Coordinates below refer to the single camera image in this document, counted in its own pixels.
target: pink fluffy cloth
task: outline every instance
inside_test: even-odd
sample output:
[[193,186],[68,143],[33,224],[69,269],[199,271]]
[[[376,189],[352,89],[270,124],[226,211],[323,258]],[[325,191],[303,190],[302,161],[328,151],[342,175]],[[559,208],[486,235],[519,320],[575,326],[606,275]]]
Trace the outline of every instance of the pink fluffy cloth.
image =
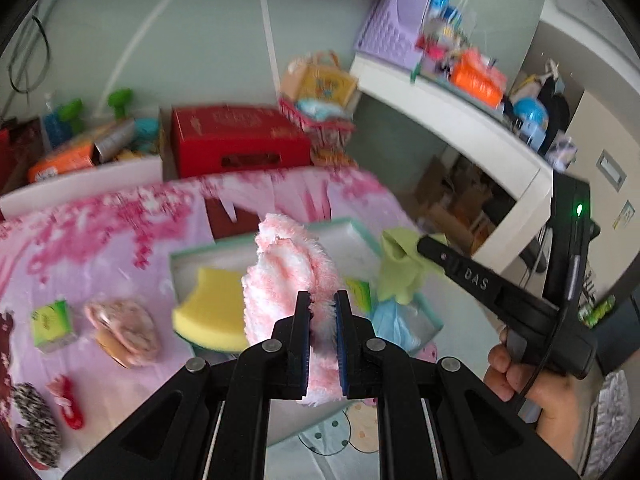
[[344,288],[318,240],[284,215],[268,214],[255,237],[258,263],[242,278],[244,333],[250,345],[271,337],[274,323],[293,316],[300,290],[311,295],[309,384],[304,404],[342,398],[335,343],[334,294]]

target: purple basket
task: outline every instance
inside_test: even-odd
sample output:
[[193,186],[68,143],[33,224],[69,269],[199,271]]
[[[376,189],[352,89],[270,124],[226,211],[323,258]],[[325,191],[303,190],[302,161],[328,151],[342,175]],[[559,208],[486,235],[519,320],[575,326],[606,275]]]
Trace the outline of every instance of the purple basket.
[[415,43],[431,0],[378,0],[365,22],[355,49],[413,70],[422,58]]

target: tan bag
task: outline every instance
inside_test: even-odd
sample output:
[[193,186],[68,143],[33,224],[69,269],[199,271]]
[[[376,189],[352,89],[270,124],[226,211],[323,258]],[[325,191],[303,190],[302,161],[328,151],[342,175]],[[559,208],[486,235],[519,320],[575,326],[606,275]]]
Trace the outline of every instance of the tan bag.
[[280,92],[292,102],[313,98],[345,107],[357,84],[356,78],[340,68],[338,56],[330,50],[291,61]]

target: hand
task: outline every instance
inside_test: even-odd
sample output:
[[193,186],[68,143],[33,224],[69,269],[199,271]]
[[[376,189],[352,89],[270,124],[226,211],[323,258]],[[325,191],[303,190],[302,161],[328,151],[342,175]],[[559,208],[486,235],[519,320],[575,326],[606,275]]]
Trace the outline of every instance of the hand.
[[[506,329],[500,333],[500,341],[506,341]],[[494,346],[488,356],[489,369],[484,383],[502,400],[507,401],[516,391],[521,391],[534,367],[514,364],[504,344]],[[574,438],[580,425],[575,380],[543,370],[527,394],[542,408],[538,435],[565,461],[574,458]]]

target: white shelf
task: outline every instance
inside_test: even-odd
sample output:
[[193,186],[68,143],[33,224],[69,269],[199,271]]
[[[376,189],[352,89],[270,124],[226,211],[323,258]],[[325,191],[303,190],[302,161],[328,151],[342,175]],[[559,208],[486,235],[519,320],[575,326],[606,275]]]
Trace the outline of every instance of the white shelf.
[[495,119],[437,83],[364,56],[351,74],[358,90],[391,106],[443,139],[486,171],[517,199],[516,205],[474,255],[479,263],[503,270],[536,236],[550,215],[553,171]]

